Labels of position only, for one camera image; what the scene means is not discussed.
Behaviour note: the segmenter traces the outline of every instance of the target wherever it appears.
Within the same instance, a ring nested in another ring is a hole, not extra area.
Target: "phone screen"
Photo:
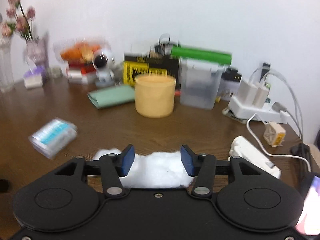
[[[302,214],[296,230],[303,235],[320,234],[320,178],[314,176],[308,194],[304,200]]]

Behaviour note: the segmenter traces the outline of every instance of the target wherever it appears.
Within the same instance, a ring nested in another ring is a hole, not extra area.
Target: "white wall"
[[[305,141],[320,128],[320,0],[22,0],[36,8],[38,34],[50,35],[49,61],[57,64],[55,41],[105,36],[123,58],[137,41],[162,33],[185,45],[229,51],[244,76],[266,61],[286,76],[301,104]],[[6,0],[0,0],[5,15]],[[25,43],[12,41],[14,78],[27,70]],[[288,90],[271,79],[273,99],[293,110]]]

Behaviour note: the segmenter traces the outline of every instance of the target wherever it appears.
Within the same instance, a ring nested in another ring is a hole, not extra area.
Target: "power strip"
[[[248,120],[253,114],[257,114],[265,122],[276,122],[276,123],[288,123],[290,116],[288,113],[283,111],[276,112],[273,110],[272,103],[265,103],[262,108],[254,106],[243,105],[237,96],[233,96],[229,102],[228,107],[233,112],[235,117],[239,119]],[[260,121],[259,117],[255,117],[253,120]]]
[[[281,176],[281,170],[243,136],[233,140],[229,155],[238,155],[278,179]]]

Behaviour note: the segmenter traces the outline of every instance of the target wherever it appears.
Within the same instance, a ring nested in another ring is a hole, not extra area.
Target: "green pouch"
[[[101,109],[134,101],[134,89],[129,85],[99,89],[88,93],[90,101]]]

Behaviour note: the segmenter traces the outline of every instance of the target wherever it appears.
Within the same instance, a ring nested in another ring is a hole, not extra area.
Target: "vase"
[[[27,57],[36,66],[44,66],[47,61],[45,39],[27,41]]]
[[[2,93],[10,91],[14,85],[10,47],[10,39],[0,39],[0,92]]]

